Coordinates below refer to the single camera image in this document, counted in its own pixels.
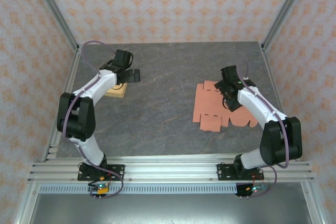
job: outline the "mounting plate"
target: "mounting plate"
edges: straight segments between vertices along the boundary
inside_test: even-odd
[[[99,180],[100,177],[104,176],[105,179],[102,181],[110,180],[110,176],[106,176],[107,173],[101,172],[100,170],[93,168],[92,166],[88,166],[84,163],[79,165],[79,172],[78,172],[78,181],[96,181]],[[124,179],[125,174],[125,165],[107,165],[107,170],[117,173],[122,179]],[[111,175],[112,181],[120,181],[119,178]]]
[[[217,176],[218,180],[253,180],[253,174],[260,176],[262,179],[264,179],[264,174],[261,173],[260,169],[254,168],[246,170],[248,172],[244,173],[243,176],[238,177],[233,164],[218,164],[217,165]]]

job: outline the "perforated metal strip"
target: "perforated metal strip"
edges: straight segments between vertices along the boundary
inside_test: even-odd
[[[120,184],[110,185],[109,193],[120,188]],[[87,194],[85,184],[41,184],[40,194]],[[218,184],[126,184],[122,194],[233,194],[237,193],[234,183]]]

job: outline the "gray floor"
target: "gray floor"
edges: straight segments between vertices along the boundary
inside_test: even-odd
[[[31,224],[310,224],[300,183],[278,183],[267,195],[239,200],[233,194],[39,195]]]
[[[141,82],[128,85],[125,97],[103,97],[95,106],[98,145],[107,156],[177,155],[248,152],[259,146],[262,130],[222,127],[220,133],[200,130],[193,123],[197,83],[219,81],[220,69],[249,63],[249,77],[262,94],[277,100],[257,42],[202,42],[124,44],[134,54],[132,68],[141,71]],[[104,45],[89,45],[86,57],[99,67],[113,58]],[[73,90],[96,73],[79,62]],[[57,157],[79,157],[72,143],[61,139]]]

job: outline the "marble-patterned surface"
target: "marble-patterned surface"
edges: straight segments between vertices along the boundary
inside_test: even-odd
[[[193,123],[197,83],[221,79],[220,69],[249,62],[249,77],[272,104],[277,100],[258,42],[119,44],[134,54],[141,82],[130,83],[125,97],[103,97],[95,106],[98,145],[107,156],[178,155],[248,152],[259,146],[262,130],[222,127],[220,133]],[[110,60],[111,48],[89,45],[86,57],[99,67]],[[73,90],[96,73],[81,59]],[[57,157],[79,157],[75,146],[61,139]]]

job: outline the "patterned wallpaper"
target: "patterned wallpaper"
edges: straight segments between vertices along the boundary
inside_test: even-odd
[[[271,69],[284,111],[302,123],[304,159],[336,220],[336,0],[298,0],[272,47]]]
[[[1,223],[13,223],[42,157],[71,58],[43,0],[0,0]]]
[[[78,43],[263,41],[285,0],[56,0]]]

